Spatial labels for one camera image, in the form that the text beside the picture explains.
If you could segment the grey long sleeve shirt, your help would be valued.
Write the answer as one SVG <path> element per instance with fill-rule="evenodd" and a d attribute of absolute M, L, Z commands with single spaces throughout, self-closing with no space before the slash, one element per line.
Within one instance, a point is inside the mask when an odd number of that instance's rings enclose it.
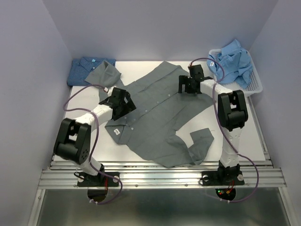
<path fill-rule="evenodd" d="M 176 132 L 213 101 L 205 94 L 178 93 L 178 78 L 185 74 L 180 66 L 162 62 L 147 75 L 124 85 L 120 72 L 110 63 L 102 62 L 90 72 L 86 82 L 106 88 L 116 86 L 130 93 L 136 109 L 105 125 L 117 144 L 127 145 L 141 158 L 165 167 L 199 165 L 214 140 L 210 130 L 192 132 L 190 147 Z"/>

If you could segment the white plastic basket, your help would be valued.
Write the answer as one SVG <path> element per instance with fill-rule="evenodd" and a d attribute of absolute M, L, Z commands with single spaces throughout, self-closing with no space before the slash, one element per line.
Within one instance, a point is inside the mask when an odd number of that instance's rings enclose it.
<path fill-rule="evenodd" d="M 261 80 L 260 77 L 257 73 L 256 67 L 254 65 L 254 62 L 252 60 L 252 57 L 249 53 L 249 51 L 247 51 L 248 55 L 251 58 L 251 64 L 253 66 L 253 70 L 250 74 L 250 84 L 244 89 L 242 87 L 240 87 L 240 85 L 237 82 L 232 82 L 229 84 L 223 84 L 224 87 L 228 88 L 228 89 L 232 89 L 232 90 L 237 90 L 240 89 L 244 92 L 245 97 L 249 97 L 252 94 L 256 94 L 256 93 L 261 93 L 263 90 L 262 84 L 261 84 Z"/>

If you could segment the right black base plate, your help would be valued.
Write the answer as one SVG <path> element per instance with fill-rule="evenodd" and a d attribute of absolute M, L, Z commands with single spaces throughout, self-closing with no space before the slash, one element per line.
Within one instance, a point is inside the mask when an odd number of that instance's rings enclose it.
<path fill-rule="evenodd" d="M 242 186 L 245 184 L 243 179 L 238 179 L 238 176 L 242 175 L 241 171 L 230 174 L 219 173 L 218 171 L 202 171 L 201 175 L 198 183 L 203 186 L 228 186 L 232 183 L 235 186 Z"/>

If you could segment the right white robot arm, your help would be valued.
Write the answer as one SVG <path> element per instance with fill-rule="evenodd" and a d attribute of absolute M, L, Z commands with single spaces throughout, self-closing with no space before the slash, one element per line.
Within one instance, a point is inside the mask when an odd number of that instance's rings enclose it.
<path fill-rule="evenodd" d="M 242 128 L 248 120 L 244 92 L 231 90 L 204 76 L 201 65 L 190 65 L 189 75 L 179 76 L 178 92 L 206 94 L 214 101 L 214 112 L 223 135 L 222 153 L 216 171 L 202 172 L 204 186 L 243 185 L 238 146 Z"/>

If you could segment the aluminium rail frame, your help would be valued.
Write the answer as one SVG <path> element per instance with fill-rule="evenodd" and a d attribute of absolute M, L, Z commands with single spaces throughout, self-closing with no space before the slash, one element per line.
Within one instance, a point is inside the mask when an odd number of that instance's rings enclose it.
<path fill-rule="evenodd" d="M 190 133 L 209 128 L 214 141 L 200 165 L 166 168 L 141 159 L 117 145 L 100 126 L 91 139 L 94 158 L 107 172 L 120 173 L 122 187 L 109 188 L 104 205 L 89 202 L 88 189 L 77 185 L 73 163 L 54 157 L 42 171 L 28 222 L 31 226 L 296 226 L 281 169 L 269 156 L 251 98 L 249 119 L 240 137 L 239 159 L 245 184 L 236 186 L 234 203 L 220 201 L 215 189 L 199 184 L 203 171 L 216 170 L 222 135 L 213 107 L 190 120 L 178 132 L 188 145 Z"/>

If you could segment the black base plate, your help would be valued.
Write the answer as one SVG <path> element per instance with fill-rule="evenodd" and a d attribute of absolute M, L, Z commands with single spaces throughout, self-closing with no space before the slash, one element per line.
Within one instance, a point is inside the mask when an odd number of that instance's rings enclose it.
<path fill-rule="evenodd" d="M 78 179 L 78 187 L 118 187 L 119 182 L 117 181 L 117 178 L 119 178 L 120 173 L 113 171 L 106 172 L 106 174 L 115 178 L 108 178 L 101 174 L 91 176 L 85 172 L 74 173 L 74 176 Z"/>
<path fill-rule="evenodd" d="M 238 179 L 238 176 L 242 175 L 241 171 L 230 174 L 219 173 L 218 171 L 202 171 L 201 175 L 198 183 L 203 186 L 228 186 L 232 183 L 235 186 L 242 186 L 245 184 L 243 179 Z"/>

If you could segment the blue checked folded shirt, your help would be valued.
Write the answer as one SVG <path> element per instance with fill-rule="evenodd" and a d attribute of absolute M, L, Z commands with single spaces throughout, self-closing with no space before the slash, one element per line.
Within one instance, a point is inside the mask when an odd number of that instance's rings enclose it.
<path fill-rule="evenodd" d="M 69 76 L 67 78 L 67 85 L 73 86 L 86 86 L 89 83 L 85 81 L 87 76 L 97 68 L 103 61 L 107 61 L 115 65 L 116 59 L 112 58 L 99 58 L 99 57 L 81 57 L 75 58 L 71 62 Z"/>

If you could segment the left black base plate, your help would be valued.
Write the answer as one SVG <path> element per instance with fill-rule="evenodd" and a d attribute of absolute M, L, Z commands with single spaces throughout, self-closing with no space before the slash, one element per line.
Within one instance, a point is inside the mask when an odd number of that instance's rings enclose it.
<path fill-rule="evenodd" d="M 117 178 L 119 178 L 120 173 L 113 171 L 106 172 L 106 174 L 115 178 L 108 178 L 101 174 L 91 176 L 85 172 L 74 173 L 74 176 L 78 179 L 78 187 L 118 187 L 119 182 L 117 181 Z"/>

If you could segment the light blue crumpled shirt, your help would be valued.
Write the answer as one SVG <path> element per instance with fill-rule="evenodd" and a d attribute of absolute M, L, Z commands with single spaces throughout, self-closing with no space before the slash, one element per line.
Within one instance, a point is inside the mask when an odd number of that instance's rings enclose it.
<path fill-rule="evenodd" d="M 216 55 L 209 54 L 208 58 L 207 66 L 220 84 L 236 82 L 243 89 L 250 84 L 251 57 L 238 40 L 233 40 Z"/>

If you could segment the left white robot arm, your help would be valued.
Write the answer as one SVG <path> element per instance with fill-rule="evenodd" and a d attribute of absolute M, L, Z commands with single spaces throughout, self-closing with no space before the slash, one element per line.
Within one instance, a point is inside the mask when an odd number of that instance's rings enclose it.
<path fill-rule="evenodd" d="M 62 120 L 55 145 L 54 154 L 72 162 L 81 169 L 75 173 L 78 186 L 114 186 L 121 185 L 119 173 L 105 173 L 104 165 L 93 158 L 96 147 L 91 144 L 91 133 L 98 132 L 99 126 L 110 120 L 118 120 L 136 109 L 130 93 L 124 89 L 112 87 L 104 89 L 108 97 L 93 110 L 85 109 L 85 114 L 75 119 Z"/>

